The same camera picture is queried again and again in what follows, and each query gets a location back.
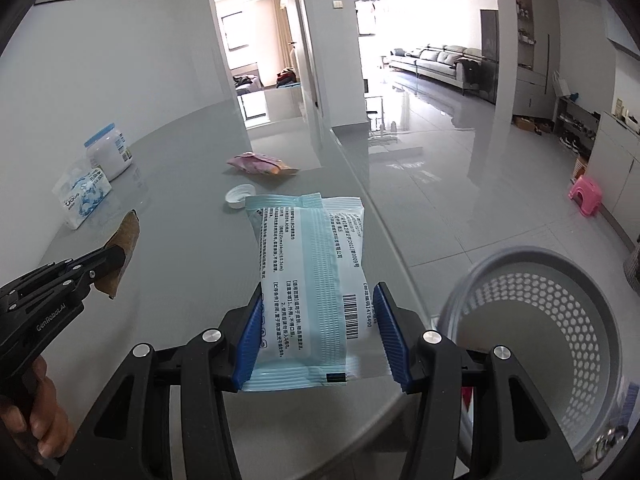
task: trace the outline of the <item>gray tabletop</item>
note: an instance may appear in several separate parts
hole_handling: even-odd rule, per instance
[[[58,399],[77,426],[127,352],[186,343],[247,303],[258,283],[258,245],[244,210],[225,193],[251,182],[258,193],[360,196],[365,205],[363,266],[367,281],[386,281],[396,301],[421,313],[392,239],[354,176],[340,143],[317,116],[298,117],[295,139],[273,137],[278,153],[301,167],[296,176],[248,176],[226,164],[271,134],[250,138],[234,102],[180,118],[136,142],[134,165],[76,231],[63,227],[43,262],[78,257],[105,243],[135,209],[140,239],[115,300],[92,290],[84,312],[47,348]],[[172,390],[172,453],[180,456],[179,388]],[[225,394],[226,412],[245,479],[293,479],[322,471],[372,438],[402,407],[391,377],[287,392]],[[180,461],[174,465],[182,478]]]

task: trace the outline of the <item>dark tall panel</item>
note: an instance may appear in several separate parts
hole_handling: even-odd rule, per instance
[[[498,93],[498,64],[500,62],[500,31],[498,11],[480,10],[482,30],[482,60],[479,94],[483,99],[495,104]]]

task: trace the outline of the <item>gray sofa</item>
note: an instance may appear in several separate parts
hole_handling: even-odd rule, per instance
[[[389,66],[443,81],[465,90],[477,90],[482,52],[477,48],[429,43],[405,52],[396,48]]]

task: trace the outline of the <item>gray plastic basket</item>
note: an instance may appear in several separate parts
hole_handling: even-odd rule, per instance
[[[598,286],[560,254],[520,247],[479,262],[449,296],[438,330],[463,348],[510,348],[577,460],[608,429],[622,375],[618,328]],[[463,410],[464,462],[472,428]]]

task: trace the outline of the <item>blue lid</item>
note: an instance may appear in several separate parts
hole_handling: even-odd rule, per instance
[[[96,140],[103,138],[106,134],[108,134],[111,130],[116,127],[115,123],[111,123],[109,126],[101,129],[98,133],[96,133],[91,139],[84,143],[84,146],[88,148],[91,146]]]

